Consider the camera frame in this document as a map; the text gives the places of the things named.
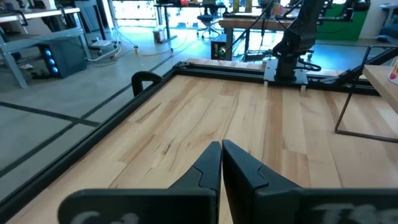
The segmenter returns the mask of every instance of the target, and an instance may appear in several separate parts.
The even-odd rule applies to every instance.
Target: wooden table
[[[218,21],[218,24],[225,29],[226,33],[226,48],[228,49],[233,42],[233,29],[247,29],[256,20],[255,19],[237,19],[237,18],[223,18]],[[275,19],[269,19],[266,22],[265,29],[284,31],[293,21],[276,21]],[[262,29],[262,20],[258,20],[251,29]],[[249,47],[250,30],[246,33],[244,51],[246,52]],[[226,60],[232,60],[232,50],[229,50],[225,54]]]
[[[381,97],[390,105],[390,107],[398,114],[398,85],[393,84],[388,80],[388,75],[391,73],[392,67],[390,66],[380,66],[380,65],[365,65],[363,69],[363,75],[368,79],[376,91],[381,95]],[[338,118],[335,126],[335,132],[338,134],[347,134],[351,136],[357,136],[362,138],[375,139],[380,141],[395,142],[398,143],[397,138],[382,137],[373,134],[363,134],[359,132],[352,132],[347,130],[340,130],[339,125],[343,119],[344,113],[347,109],[348,103],[353,95],[356,82],[352,87],[351,92],[347,96],[346,103],[341,110],[340,117]]]
[[[261,70],[261,64],[189,59]],[[230,139],[302,187],[398,187],[398,144],[341,136],[331,129],[342,93],[176,76],[9,223],[57,223],[60,202],[87,188],[167,188],[211,141]],[[355,104],[389,113],[380,97]],[[383,109],[377,112],[374,105]],[[348,112],[358,129],[369,116]],[[224,187],[220,224],[232,224]]]

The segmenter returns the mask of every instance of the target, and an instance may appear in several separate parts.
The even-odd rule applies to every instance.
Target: green wall
[[[333,4],[333,8],[327,10],[326,16],[335,17],[342,8],[342,4]],[[367,11],[354,12],[352,22],[324,22],[318,26],[317,40],[358,40],[367,14]]]

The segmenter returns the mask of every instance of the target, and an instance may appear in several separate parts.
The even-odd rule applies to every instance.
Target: concrete floor
[[[174,53],[136,55],[133,45],[123,38],[120,54],[123,56],[116,62],[90,63],[86,70],[66,79],[32,80],[26,75],[29,88],[21,90],[10,74],[2,72],[0,200],[131,100],[133,95],[128,85],[135,72],[150,70],[161,75],[186,58],[210,58],[210,39],[197,39],[194,30],[173,30],[178,38],[163,45],[154,44],[150,29],[121,31],[139,46],[141,54],[154,54],[171,47]],[[313,63],[346,70],[359,65],[362,60],[359,55],[366,48],[322,43],[314,46],[314,50]]]

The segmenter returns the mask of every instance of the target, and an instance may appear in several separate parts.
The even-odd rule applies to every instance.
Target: office chair
[[[205,38],[205,36],[203,36],[203,34],[205,32],[209,32],[209,34],[211,34],[211,32],[213,31],[213,32],[216,32],[218,35],[220,34],[213,26],[214,24],[217,23],[216,20],[220,17],[217,13],[217,9],[218,9],[217,7],[211,7],[211,6],[205,7],[205,13],[203,15],[201,14],[200,16],[197,17],[198,20],[200,20],[206,26],[205,28],[199,29],[197,31],[197,35],[199,35],[199,31],[203,31],[201,33],[202,39]]]

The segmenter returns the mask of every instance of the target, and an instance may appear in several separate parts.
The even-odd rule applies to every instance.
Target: white desk
[[[26,38],[22,40],[15,40],[11,42],[5,42],[4,39],[0,36],[0,54],[2,54],[4,61],[8,68],[11,70],[12,74],[14,75],[16,81],[19,83],[21,88],[26,88],[27,84],[22,75],[17,62],[14,60],[14,57],[11,55],[13,52],[17,52],[21,49],[26,49],[29,47],[34,47],[37,44],[42,42],[46,42],[49,40],[61,38],[61,37],[77,37],[79,36],[80,42],[84,48],[86,55],[88,55],[88,48],[87,48],[87,40],[85,36],[85,32],[82,29],[80,18],[78,12],[80,12],[79,8],[69,8],[65,9],[65,14],[73,14],[73,18],[75,20],[76,27],[61,30],[58,32],[53,32],[47,35],[40,35],[37,37]],[[33,18],[41,18],[47,16],[57,16],[62,15],[61,10],[45,10],[45,9],[31,9],[24,13],[26,19],[33,19]],[[0,14],[0,23],[2,22],[12,22],[12,21],[21,21],[23,20],[21,15],[18,14]]]

